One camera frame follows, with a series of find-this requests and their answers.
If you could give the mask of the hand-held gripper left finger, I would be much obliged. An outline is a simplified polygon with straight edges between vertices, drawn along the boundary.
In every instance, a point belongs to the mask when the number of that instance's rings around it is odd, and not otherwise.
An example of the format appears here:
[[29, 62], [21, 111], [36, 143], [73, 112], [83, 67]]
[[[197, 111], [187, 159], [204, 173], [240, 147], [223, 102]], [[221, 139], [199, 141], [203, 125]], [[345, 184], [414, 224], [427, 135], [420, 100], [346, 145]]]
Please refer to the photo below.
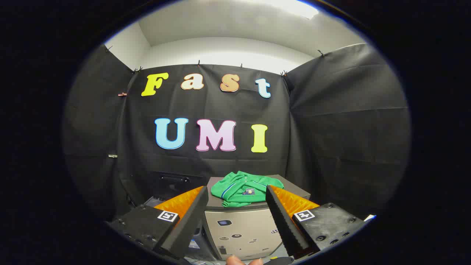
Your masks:
[[141, 204], [109, 226], [148, 251], [182, 259], [208, 200], [208, 188], [200, 186], [156, 206]]

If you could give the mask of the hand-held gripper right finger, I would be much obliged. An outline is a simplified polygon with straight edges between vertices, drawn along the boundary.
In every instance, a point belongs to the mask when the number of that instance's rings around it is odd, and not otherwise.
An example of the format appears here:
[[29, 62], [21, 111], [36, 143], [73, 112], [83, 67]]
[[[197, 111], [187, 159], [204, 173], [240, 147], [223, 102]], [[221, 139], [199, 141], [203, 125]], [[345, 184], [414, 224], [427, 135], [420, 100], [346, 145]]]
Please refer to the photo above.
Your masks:
[[368, 224], [334, 203], [318, 205], [273, 185], [266, 188], [266, 203], [288, 255], [296, 259], [327, 251]]

